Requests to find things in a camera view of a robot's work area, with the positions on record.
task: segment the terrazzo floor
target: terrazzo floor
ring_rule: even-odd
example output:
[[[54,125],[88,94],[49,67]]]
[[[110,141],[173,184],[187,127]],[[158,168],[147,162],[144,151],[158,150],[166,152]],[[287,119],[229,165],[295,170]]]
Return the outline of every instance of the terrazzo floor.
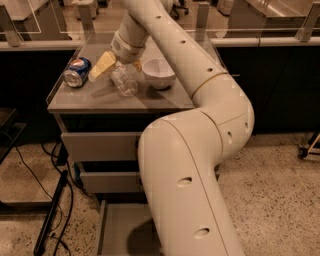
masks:
[[[189,4],[190,14],[179,20],[185,29],[195,26],[197,3]],[[225,26],[226,17],[214,7],[210,12],[208,27]],[[72,8],[66,7],[64,13],[71,35],[81,37],[81,33],[77,34],[81,24]],[[121,1],[111,1],[94,21],[96,30],[115,31],[123,13]],[[304,160],[297,157],[298,145],[305,144],[311,135],[254,135],[240,152],[221,164],[220,189],[247,256],[320,255],[320,156],[309,155]],[[54,146],[44,144],[49,152]],[[59,174],[51,157],[39,144],[21,145],[18,149],[45,190],[53,195]],[[93,255],[99,208],[92,197],[71,186],[74,206],[62,240],[71,255]],[[63,228],[70,208],[70,191],[68,186],[63,190],[51,236],[58,237]],[[15,148],[0,165],[0,200],[50,200]],[[44,218],[43,214],[0,216],[0,255],[33,255]],[[56,239],[48,238],[44,255],[53,255],[55,245]],[[70,254],[60,246],[57,255]]]

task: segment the can lid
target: can lid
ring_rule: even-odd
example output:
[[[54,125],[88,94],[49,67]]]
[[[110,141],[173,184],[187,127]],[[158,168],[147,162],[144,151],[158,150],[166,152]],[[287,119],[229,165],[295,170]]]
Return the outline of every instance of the can lid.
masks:
[[[80,87],[82,85],[82,78],[77,72],[72,70],[66,70],[64,72],[64,81],[70,87]]]

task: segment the plastic bottle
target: plastic bottle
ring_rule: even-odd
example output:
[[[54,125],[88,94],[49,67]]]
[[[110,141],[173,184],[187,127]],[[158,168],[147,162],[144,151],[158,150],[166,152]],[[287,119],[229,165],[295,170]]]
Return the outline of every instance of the plastic bottle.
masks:
[[[120,61],[116,62],[116,68],[111,73],[111,79],[116,85],[118,94],[121,97],[134,96],[138,91],[137,81]]]

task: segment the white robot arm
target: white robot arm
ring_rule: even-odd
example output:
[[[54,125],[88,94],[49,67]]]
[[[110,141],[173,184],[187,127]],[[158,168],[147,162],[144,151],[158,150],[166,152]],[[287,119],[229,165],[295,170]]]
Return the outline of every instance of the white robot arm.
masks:
[[[112,42],[115,55],[123,62],[139,58],[150,34],[196,106],[156,120],[139,142],[141,178],[164,255],[244,255],[214,169],[251,136],[251,103],[171,19],[172,0],[124,4],[128,12]]]

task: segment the soda can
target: soda can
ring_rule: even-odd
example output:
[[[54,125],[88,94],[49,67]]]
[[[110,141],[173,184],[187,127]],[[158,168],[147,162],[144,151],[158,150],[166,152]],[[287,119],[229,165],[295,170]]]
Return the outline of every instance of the soda can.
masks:
[[[88,59],[84,57],[75,59],[70,63],[67,70],[64,71],[64,81],[70,87],[81,87],[88,77],[90,68],[91,62]]]

